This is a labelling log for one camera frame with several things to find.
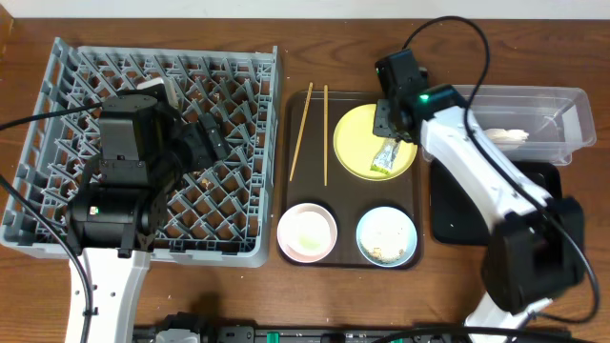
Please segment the green snack wrapper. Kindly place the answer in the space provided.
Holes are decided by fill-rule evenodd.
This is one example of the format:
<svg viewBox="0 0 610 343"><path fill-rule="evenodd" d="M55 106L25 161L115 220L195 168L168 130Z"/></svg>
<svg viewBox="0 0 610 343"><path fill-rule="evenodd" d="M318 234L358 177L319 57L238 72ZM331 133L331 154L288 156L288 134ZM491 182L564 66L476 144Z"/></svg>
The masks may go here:
<svg viewBox="0 0 610 343"><path fill-rule="evenodd" d="M389 174L393 169L399 147L399 140L395 138L386 138L374 157L370 170L373 172Z"/></svg>

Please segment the wooden chopstick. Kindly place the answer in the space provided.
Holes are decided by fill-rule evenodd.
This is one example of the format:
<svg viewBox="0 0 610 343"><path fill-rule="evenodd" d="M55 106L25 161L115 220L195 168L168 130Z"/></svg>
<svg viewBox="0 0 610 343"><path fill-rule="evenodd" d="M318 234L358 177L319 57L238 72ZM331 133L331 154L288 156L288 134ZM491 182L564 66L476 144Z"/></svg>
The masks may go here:
<svg viewBox="0 0 610 343"><path fill-rule="evenodd" d="M300 121L300 125L299 125L299 132L298 132L298 136L297 136L297 139L296 139L295 153L294 153L293 161L292 161L292 165L291 165L291 170L290 170L290 175L289 175L289 182L292 182L293 179L294 179L295 168L296 168L296 164L297 164L297 161L298 161L298 156L299 156L299 153L300 153L302 137L303 137L306 121L307 121L307 116L308 116L308 111L309 111L309 107L310 107L310 102L311 102L311 97L312 97L312 94L313 94L313 90L314 90L314 83L310 82L308 90L307 90L306 99L305 99L305 102L304 102L303 113L302 113L301 121Z"/></svg>

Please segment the white napkin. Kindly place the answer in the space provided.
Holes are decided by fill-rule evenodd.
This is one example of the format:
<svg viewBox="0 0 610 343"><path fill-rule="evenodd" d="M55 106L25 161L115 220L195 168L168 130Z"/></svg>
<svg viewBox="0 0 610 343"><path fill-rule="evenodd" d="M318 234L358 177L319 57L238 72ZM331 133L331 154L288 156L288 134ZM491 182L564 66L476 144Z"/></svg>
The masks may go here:
<svg viewBox="0 0 610 343"><path fill-rule="evenodd" d="M488 129L484 132L494 144L502 149L515 149L529 138L527 131L517 129Z"/></svg>

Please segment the light blue bowl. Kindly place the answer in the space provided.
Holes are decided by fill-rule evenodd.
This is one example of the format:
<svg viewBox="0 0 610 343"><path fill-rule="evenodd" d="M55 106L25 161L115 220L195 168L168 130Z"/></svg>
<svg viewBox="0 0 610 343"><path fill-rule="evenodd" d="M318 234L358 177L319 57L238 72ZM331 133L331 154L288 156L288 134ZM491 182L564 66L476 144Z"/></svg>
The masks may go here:
<svg viewBox="0 0 610 343"><path fill-rule="evenodd" d="M356 225L356 245L373 265L404 268L416 254L417 229L412 219L394 207L365 212Z"/></svg>

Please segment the pink bowl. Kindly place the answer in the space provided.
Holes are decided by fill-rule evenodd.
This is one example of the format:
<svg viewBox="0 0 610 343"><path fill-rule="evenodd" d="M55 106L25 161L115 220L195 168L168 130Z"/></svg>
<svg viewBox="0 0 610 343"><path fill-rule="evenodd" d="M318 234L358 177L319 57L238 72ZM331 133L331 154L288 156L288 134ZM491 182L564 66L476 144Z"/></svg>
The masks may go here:
<svg viewBox="0 0 610 343"><path fill-rule="evenodd" d="M290 207L278 221L276 239L289 260L311 264L321 261L334 248L337 224L331 213L314 203Z"/></svg>

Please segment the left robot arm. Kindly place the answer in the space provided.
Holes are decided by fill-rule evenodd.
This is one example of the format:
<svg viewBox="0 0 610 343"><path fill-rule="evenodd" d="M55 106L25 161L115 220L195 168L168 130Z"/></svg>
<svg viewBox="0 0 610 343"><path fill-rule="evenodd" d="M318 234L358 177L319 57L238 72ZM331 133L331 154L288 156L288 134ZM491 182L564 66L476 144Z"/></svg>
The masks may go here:
<svg viewBox="0 0 610 343"><path fill-rule="evenodd" d="M101 152L66 212L71 272L84 274L71 286L66 339L128 342L169 195L230 149L211 114L187 122L169 99L142 91L106 100L98 125Z"/></svg>

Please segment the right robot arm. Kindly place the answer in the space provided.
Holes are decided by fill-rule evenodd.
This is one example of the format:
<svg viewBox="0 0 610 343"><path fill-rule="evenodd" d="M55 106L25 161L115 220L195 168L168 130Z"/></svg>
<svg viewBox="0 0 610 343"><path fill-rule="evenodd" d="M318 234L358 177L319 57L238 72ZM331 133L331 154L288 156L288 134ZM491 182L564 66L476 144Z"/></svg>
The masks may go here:
<svg viewBox="0 0 610 343"><path fill-rule="evenodd" d="M473 342L507 342L586 275L582 208L572 197L554 198L516 168L480 128L470 99L448 84L430 86L410 50L375 68L386 136L433 155L488 227L485 294L464 325Z"/></svg>

